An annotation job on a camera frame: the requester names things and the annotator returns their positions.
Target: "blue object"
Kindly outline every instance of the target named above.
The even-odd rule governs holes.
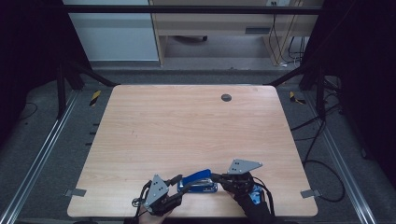
[[[177,183],[177,191],[181,191],[186,185],[191,184],[189,193],[214,193],[218,191],[218,184],[214,183],[210,176],[209,169],[197,172],[195,174],[183,177]]]
[[[262,188],[254,185],[253,190],[249,193],[250,199],[254,204],[259,204],[262,201]]]

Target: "wall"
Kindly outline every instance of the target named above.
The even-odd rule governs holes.
[[[148,5],[147,0],[64,0],[65,5]],[[158,61],[149,14],[70,13],[92,61]]]

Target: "light wood surface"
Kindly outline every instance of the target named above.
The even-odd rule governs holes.
[[[223,102],[228,93],[233,98]],[[115,87],[68,207],[71,217],[132,217],[131,206],[155,174],[166,180],[204,169],[223,174],[232,159],[260,161],[252,171],[272,191],[278,216],[314,216],[313,198],[276,89],[269,86]],[[173,186],[170,195],[176,192]],[[221,188],[183,197],[171,217],[243,217]]]

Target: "black bar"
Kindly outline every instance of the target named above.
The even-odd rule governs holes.
[[[286,75],[284,75],[270,83],[264,83],[262,85],[264,85],[264,86],[269,85],[269,86],[277,87],[280,84],[284,83],[285,81],[291,79],[292,77],[296,77],[296,76],[302,74],[304,69],[305,69],[305,67],[303,67],[303,66],[297,67],[296,69],[289,71]]]
[[[230,6],[92,6],[65,5],[40,6],[46,10],[62,10],[68,13],[197,13],[197,14],[277,14],[319,15],[336,12],[322,7],[230,7]]]
[[[89,77],[91,77],[91,78],[93,78],[93,79],[105,84],[108,87],[115,87],[115,86],[120,85],[120,83],[115,83],[115,82],[112,82],[112,81],[110,81],[110,80],[108,80],[108,79],[106,79],[104,77],[101,77],[100,75],[94,73],[91,69],[86,68],[86,67],[84,67],[84,66],[82,66],[82,65],[80,65],[80,64],[78,64],[76,62],[69,62],[69,64],[74,69],[78,70],[80,73],[83,73],[83,74],[85,74],[85,75],[87,75],[87,76],[89,76]]]

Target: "black curtain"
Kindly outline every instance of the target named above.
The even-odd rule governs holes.
[[[68,14],[42,11],[42,4],[63,2],[5,0],[0,7],[0,145],[19,119],[27,93],[55,80],[60,63],[92,69]],[[65,76],[82,82],[78,71]]]
[[[325,6],[345,11],[351,2],[328,0]],[[396,1],[357,0],[348,16],[342,15],[319,16],[303,63],[318,61],[327,76],[340,78],[342,106],[362,149],[396,187]],[[335,38],[315,58],[335,27]],[[304,74],[302,83],[310,88],[317,75]]]

